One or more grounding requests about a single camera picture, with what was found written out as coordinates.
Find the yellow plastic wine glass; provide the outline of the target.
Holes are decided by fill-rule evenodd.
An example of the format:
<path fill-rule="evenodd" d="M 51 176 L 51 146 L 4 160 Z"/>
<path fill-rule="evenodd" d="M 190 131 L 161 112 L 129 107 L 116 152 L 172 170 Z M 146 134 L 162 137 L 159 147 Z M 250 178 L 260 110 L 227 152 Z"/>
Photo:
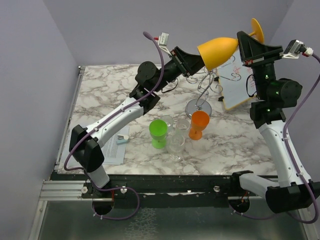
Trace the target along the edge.
<path fill-rule="evenodd" d="M 251 28 L 252 32 L 249 36 L 255 37 L 260 43 L 264 43 L 265 38 L 262 27 L 255 18 L 251 19 Z M 204 62 L 204 66 L 208 71 L 211 71 L 227 62 L 237 50 L 238 45 L 236 38 L 218 37 L 197 46 L 197 50 Z"/>

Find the orange plastic wine glass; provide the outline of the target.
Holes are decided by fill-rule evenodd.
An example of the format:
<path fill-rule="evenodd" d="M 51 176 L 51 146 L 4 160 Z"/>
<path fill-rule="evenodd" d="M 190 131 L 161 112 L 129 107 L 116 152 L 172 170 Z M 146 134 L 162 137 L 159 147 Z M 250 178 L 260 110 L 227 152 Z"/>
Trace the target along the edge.
<path fill-rule="evenodd" d="M 189 138 L 197 141 L 202 138 L 202 131 L 208 126 L 210 122 L 209 115 L 204 111 L 195 111 L 191 116 L 191 125 L 189 130 Z"/>

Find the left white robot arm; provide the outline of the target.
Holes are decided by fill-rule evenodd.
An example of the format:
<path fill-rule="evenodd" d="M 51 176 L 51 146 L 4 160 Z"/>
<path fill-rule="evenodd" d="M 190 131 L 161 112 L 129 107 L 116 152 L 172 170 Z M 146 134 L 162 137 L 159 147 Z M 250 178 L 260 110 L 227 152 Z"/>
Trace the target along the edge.
<path fill-rule="evenodd" d="M 111 190 L 110 178 L 103 167 L 105 144 L 130 122 L 152 110 L 160 100 L 157 92 L 180 75 L 192 76 L 205 65 L 200 55 L 186 53 L 177 46 L 170 53 L 171 60 L 161 68 L 151 61 L 139 65 L 136 86 L 116 109 L 95 123 L 86 127 L 76 125 L 71 131 L 69 153 L 94 183 L 93 191 L 101 198 Z"/>

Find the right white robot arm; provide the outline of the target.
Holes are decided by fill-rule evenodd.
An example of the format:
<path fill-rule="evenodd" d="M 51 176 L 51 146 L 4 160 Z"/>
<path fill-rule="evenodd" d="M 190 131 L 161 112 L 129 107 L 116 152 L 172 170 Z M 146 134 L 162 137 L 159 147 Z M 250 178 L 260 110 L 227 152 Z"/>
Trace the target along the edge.
<path fill-rule="evenodd" d="M 277 182 L 259 177 L 251 171 L 233 173 L 235 180 L 229 189 L 240 196 L 252 192 L 266 200 L 275 214 L 309 207 L 320 195 L 320 184 L 314 182 L 304 169 L 290 139 L 283 112 L 285 108 L 299 109 L 302 86 L 288 78 L 276 78 L 274 62 L 281 58 L 297 59 L 317 56 L 303 42 L 292 40 L 286 49 L 265 45 L 243 31 L 237 33 L 240 58 L 252 69 L 257 102 L 250 107 L 250 118 L 263 136 L 277 171 Z"/>

